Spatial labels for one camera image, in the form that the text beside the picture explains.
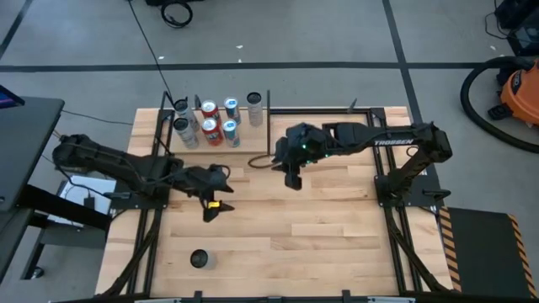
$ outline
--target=blue and white can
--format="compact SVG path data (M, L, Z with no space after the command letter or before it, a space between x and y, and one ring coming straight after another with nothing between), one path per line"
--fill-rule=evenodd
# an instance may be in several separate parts
M229 119L234 119L236 124L242 123L242 117L239 114L239 107L237 106L238 101L236 98L226 98L225 99L225 110L227 111L227 116Z
M239 146L239 135L237 134L237 124L234 120L226 121L222 124L222 132L230 147Z

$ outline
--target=black table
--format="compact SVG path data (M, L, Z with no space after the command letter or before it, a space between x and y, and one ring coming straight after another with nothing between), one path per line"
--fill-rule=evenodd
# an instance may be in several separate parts
M0 109L0 283L28 225L44 230L50 222L35 210L107 231L110 218L28 184L35 165L60 119L64 101L23 98L25 106ZM35 246L24 276L37 264Z

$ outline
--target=wooden tabletop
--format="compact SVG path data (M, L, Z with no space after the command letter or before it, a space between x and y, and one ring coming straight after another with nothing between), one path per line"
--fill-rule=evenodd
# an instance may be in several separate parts
M386 108L386 115L389 125L409 124L404 107ZM275 142L286 127L299 122L365 122L363 117L272 115L271 139ZM138 109L128 152L151 153L156 122L156 109ZM406 148L394 151L397 164L404 164ZM235 192L217 197L236 209L204 223L196 199L171 193L159 233L152 297L191 297L195 290L212 297L338 296L341 290L350 290L352 295L398 294L385 218L376 201L371 149L305 167L301 191L285 187L284 173L250 168L247 160L254 155L191 152L179 156L186 165L230 166L228 184ZM451 288L434 216L417 208L407 211L416 253ZM138 218L139 210L129 210L112 223L96 293L108 289L131 258ZM191 267L189 256L199 248L216 256L214 269ZM411 290L409 266L404 261ZM137 290L141 290L144 271L143 266Z

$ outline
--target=yellow object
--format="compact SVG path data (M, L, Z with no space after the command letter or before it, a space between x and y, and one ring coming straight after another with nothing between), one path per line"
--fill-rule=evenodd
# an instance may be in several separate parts
M219 208L219 207L221 207L221 202L219 201L208 203L208 208Z

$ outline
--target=gray floor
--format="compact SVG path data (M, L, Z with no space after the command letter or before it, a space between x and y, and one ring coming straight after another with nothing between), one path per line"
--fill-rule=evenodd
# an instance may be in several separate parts
M23 0L0 0L0 41ZM136 13L162 64L302 61L397 62L386 13L379 0L206 0L193 3L187 29L163 24L159 12L135 0ZM505 41L487 36L483 17L492 0L391 0L408 62L478 62L512 55ZM494 20L490 19L490 28ZM0 59L2 66L149 65L150 51L122 0L34 0ZM531 268L539 281L539 188L533 154L506 146L462 113L458 94L468 70L411 70L424 120L449 134L455 156L437 167L440 182L453 195L449 206L509 212L519 218ZM173 95L220 99L272 90L275 105L408 105L398 69L324 68L165 71ZM14 92L63 98L66 109L110 120L130 121L140 107L155 107L164 89L157 72L0 72L0 83ZM480 111L495 104L493 74L472 90ZM505 121L500 126L529 141L535 129ZM63 115L64 134L86 133L125 149L130 128ZM45 150L50 156L55 141ZM62 178L40 161L31 183L51 192ZM19 275L36 234L29 230L8 277L0 285L3 302L47 302L93 293L102 252L48 247L40 260L47 274L21 281Z

